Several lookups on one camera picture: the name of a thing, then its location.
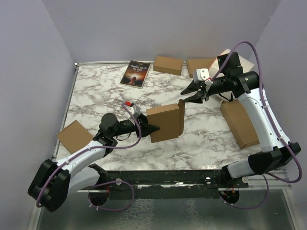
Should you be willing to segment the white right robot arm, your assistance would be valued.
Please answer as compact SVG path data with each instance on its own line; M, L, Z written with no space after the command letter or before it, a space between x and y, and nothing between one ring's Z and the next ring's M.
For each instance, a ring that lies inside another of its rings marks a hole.
M211 95L232 92L249 116L260 142L261 151L222 168L221 184L232 187L239 177L269 174L285 166L301 151L297 142L291 142L278 124L267 101L260 76L254 71L243 72L237 52L217 57L222 77L211 78L208 69L194 71L193 80L181 95L195 93L184 99L186 103L201 104Z

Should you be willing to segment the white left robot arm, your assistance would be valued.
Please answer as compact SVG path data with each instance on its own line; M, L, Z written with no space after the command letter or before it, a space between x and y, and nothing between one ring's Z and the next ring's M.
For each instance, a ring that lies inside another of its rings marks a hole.
M148 124L143 114L132 115L131 119L124 121L118 121L113 113L105 114L98 133L85 147L60 161L42 162L28 194L36 200L38 208L45 207L53 212L68 195L83 188L109 189L113 182L107 181L106 171L95 165L94 161L119 148L115 139L117 136L135 132L138 138L142 138L158 130L158 126Z

